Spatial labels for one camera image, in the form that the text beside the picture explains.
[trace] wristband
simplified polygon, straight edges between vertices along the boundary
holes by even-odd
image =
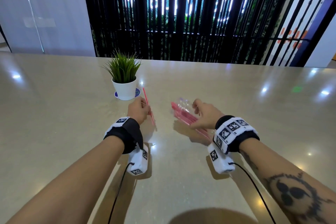
[[[239,152],[239,145],[248,138],[260,140],[257,131],[242,118],[226,115],[216,123],[213,142],[227,154]]]
[[[141,150],[144,149],[144,140],[140,131],[140,126],[136,120],[130,117],[121,117],[105,132],[104,139],[109,136],[116,136],[124,143],[123,154],[132,152],[137,143]]]

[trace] person's left hand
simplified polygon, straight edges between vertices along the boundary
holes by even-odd
[[[147,115],[151,111],[151,107],[146,104],[146,100],[142,97],[137,97],[132,103],[128,105],[128,113],[132,119],[135,119],[139,125],[141,125],[145,119],[147,119]]]

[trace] white plant pot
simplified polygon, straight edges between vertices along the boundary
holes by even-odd
[[[129,83],[116,83],[113,81],[113,78],[111,80],[120,100],[131,100],[135,97],[137,78]]]

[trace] black slatted partition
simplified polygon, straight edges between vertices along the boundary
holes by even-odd
[[[98,57],[119,48],[143,59],[281,66],[310,41],[323,1],[86,0]]]

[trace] green foliage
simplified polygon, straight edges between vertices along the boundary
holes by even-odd
[[[103,66],[112,76],[113,81],[116,83],[129,83],[136,79],[141,60],[136,60],[136,55],[131,56],[121,53],[119,50],[115,50],[114,58],[105,63]]]

